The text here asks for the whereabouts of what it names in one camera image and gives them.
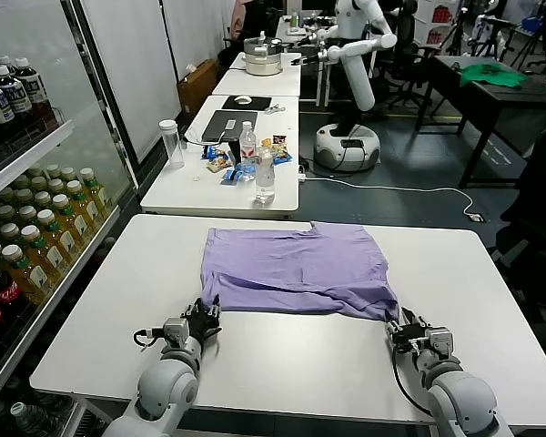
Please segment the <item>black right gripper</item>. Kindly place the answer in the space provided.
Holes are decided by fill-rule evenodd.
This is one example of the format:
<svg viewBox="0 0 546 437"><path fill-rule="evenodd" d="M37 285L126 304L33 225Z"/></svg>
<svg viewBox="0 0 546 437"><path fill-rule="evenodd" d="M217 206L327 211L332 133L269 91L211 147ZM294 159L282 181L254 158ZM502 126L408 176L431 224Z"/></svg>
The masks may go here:
<svg viewBox="0 0 546 437"><path fill-rule="evenodd" d="M400 309L400 325L391 320L385 327L395 351L423 351L430 347L430 324L408 308Z"/></svg>

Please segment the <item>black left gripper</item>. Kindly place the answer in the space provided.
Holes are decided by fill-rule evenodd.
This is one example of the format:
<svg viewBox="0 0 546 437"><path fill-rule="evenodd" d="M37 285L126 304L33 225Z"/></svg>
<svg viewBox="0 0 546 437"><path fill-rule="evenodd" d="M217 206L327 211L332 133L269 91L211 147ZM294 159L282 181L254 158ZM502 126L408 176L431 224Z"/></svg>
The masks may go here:
<svg viewBox="0 0 546 437"><path fill-rule="evenodd" d="M207 340L221 331L220 312L220 297L217 294L208 313L204 312L202 299L197 298L193 303L187 305L180 317L187 320L190 337L196 340Z"/></svg>

